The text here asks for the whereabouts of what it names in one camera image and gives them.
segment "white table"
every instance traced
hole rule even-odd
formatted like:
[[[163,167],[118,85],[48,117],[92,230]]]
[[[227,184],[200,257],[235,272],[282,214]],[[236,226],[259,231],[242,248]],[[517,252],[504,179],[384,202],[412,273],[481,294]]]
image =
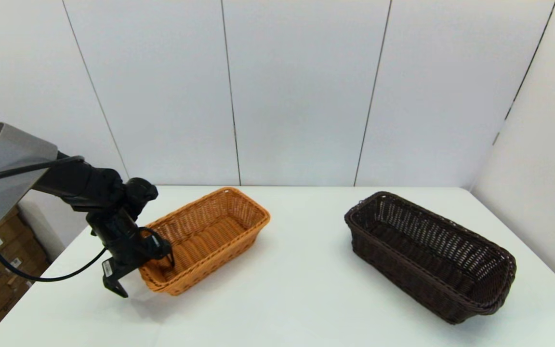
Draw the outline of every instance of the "white table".
[[[146,224],[216,187],[159,187]],[[555,274],[470,193],[426,187],[241,187],[271,222],[246,253],[180,296],[154,294],[133,272],[123,299],[101,266],[37,283],[0,324],[0,347],[555,346]],[[449,325],[401,292],[350,246],[344,213],[388,190],[515,255],[517,277],[493,316]],[[85,230],[44,274],[62,275],[102,248]]]

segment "orange wicker basket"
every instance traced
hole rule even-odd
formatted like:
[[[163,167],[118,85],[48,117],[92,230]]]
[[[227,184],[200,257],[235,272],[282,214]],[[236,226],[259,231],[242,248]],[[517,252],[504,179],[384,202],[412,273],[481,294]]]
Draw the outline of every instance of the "orange wicker basket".
[[[247,250],[269,218],[238,189],[218,189],[147,225],[172,244],[175,266],[149,261],[141,276],[154,292],[182,294]]]

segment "white wall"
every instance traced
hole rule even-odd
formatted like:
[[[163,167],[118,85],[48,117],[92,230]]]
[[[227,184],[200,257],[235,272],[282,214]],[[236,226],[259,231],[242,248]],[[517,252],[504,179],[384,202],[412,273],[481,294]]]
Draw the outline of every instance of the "white wall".
[[[555,271],[555,10],[473,193]]]
[[[65,3],[0,0],[0,120],[63,152],[156,184],[352,185],[367,126],[358,185],[464,186],[552,0]],[[53,253],[86,225],[22,206]]]
[[[225,0],[243,185],[352,185],[388,0]]]
[[[127,179],[61,2],[0,0],[0,121]],[[53,256],[86,227],[53,196],[31,192],[21,208]]]
[[[220,0],[66,0],[130,176],[238,185]]]
[[[357,185],[471,186],[553,3],[394,1]]]

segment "basket rim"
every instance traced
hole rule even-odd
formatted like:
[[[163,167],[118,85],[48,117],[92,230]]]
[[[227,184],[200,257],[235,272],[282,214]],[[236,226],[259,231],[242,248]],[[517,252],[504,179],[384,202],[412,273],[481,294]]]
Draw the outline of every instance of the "basket rim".
[[[388,245],[386,242],[382,240],[377,239],[376,237],[374,237],[374,235],[370,234],[367,230],[359,226],[359,224],[355,223],[352,219],[352,215],[354,215],[354,213],[359,211],[363,206],[366,206],[366,204],[372,202],[373,200],[375,200],[381,195],[387,195],[387,196],[390,196],[391,198],[401,200],[401,202],[404,202],[407,205],[410,205],[410,207],[414,207],[415,209],[418,209],[419,211],[440,220],[440,222],[447,224],[449,227],[453,228],[456,232],[465,234],[471,238],[476,239],[476,241],[481,242],[485,246],[488,246],[493,251],[495,251],[498,257],[502,257],[505,260],[507,265],[506,267],[508,269],[504,277],[504,283],[502,287],[497,291],[495,296],[491,300],[487,301],[486,303],[480,303],[478,301],[472,300],[471,298],[468,298],[461,292],[458,292],[457,290],[455,290],[452,286],[447,285],[443,280],[439,279],[436,275],[429,272],[429,270],[423,268],[416,262],[413,262],[408,257],[405,257],[403,254],[395,250],[392,246]],[[346,224],[348,224],[348,226],[352,231],[359,233],[360,235],[366,237],[369,241],[372,241],[376,243],[378,246],[383,247],[384,250],[391,252],[392,255],[394,255],[395,257],[398,257],[402,261],[405,261],[407,263],[407,266],[409,266],[412,270],[422,275],[423,279],[425,279],[430,285],[436,287],[436,289],[441,290],[445,294],[449,295],[452,299],[458,301],[462,305],[468,306],[471,310],[474,310],[479,314],[485,314],[485,313],[491,314],[496,310],[498,310],[500,308],[500,305],[498,304],[504,300],[507,294],[507,289],[513,283],[513,279],[515,279],[515,268],[516,268],[515,257],[513,257],[513,255],[509,253],[509,251],[498,246],[494,242],[489,241],[488,239],[482,237],[481,235],[478,235],[477,233],[461,226],[460,224],[457,224],[452,220],[449,220],[430,210],[427,210],[422,206],[414,204],[414,202],[410,202],[409,200],[406,200],[399,195],[395,195],[394,193],[390,193],[388,191],[379,191],[377,193],[374,193],[367,199],[361,200],[356,206],[352,207],[352,209],[350,209],[344,217],[346,220]]]
[[[227,244],[224,244],[223,246],[219,247],[217,250],[215,250],[211,254],[207,255],[207,257],[205,257],[202,260],[194,263],[194,265],[190,266],[185,271],[177,274],[174,278],[172,278],[168,281],[164,281],[164,282],[156,281],[156,279],[154,277],[152,277],[152,275],[148,272],[145,265],[141,266],[139,268],[139,271],[141,272],[141,275],[143,275],[143,279],[148,280],[153,285],[155,285],[156,286],[156,291],[163,292],[163,291],[167,290],[168,287],[172,286],[173,284],[175,284],[177,281],[179,281],[183,277],[189,275],[191,272],[196,270],[196,268],[198,268],[202,264],[205,264],[205,262],[208,262],[208,261],[212,260],[216,255],[220,254],[224,250],[227,250],[227,248],[233,246],[233,244],[236,244],[236,242],[238,242],[240,239],[246,237],[247,235],[249,235],[250,233],[253,233],[254,231],[256,231],[258,229],[263,228],[264,226],[266,226],[269,223],[269,220],[271,219],[271,214],[264,207],[260,206],[257,202],[255,202],[253,199],[251,199],[249,196],[245,195],[242,191],[240,191],[239,189],[237,189],[235,187],[221,187],[220,189],[218,189],[216,191],[212,191],[211,193],[209,193],[205,196],[202,196],[202,198],[199,198],[199,199],[196,199],[192,202],[189,202],[186,205],[184,205],[183,207],[180,207],[179,209],[176,209],[175,211],[172,211],[171,213],[169,213],[167,215],[164,215],[163,217],[161,217],[157,220],[154,220],[154,222],[151,222],[151,223],[147,224],[146,227],[151,228],[152,226],[155,226],[156,224],[160,224],[161,222],[163,222],[163,220],[167,220],[167,219],[172,218],[172,216],[174,216],[174,215],[185,213],[185,211],[191,209],[192,207],[199,204],[200,202],[203,202],[204,200],[210,199],[213,196],[221,194],[225,191],[233,191],[233,193],[235,193],[236,195],[239,195],[241,198],[243,198],[247,202],[253,204],[254,207],[256,207],[264,215],[262,217],[262,219],[259,220],[258,222],[256,222],[256,224],[254,224],[253,226],[246,229],[244,232],[242,232],[240,235],[238,235],[237,237],[232,239]]]

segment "woven wicker pattern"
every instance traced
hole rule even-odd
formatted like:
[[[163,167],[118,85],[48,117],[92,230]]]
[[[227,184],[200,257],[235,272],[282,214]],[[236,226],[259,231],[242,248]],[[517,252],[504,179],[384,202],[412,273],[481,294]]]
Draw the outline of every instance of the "woven wicker pattern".
[[[509,294],[509,252],[397,195],[376,193],[345,219],[353,251],[449,323],[493,314]]]
[[[175,266],[150,261],[141,276],[154,292],[179,295],[247,250],[269,218],[238,189],[214,191],[147,225],[171,242]]]

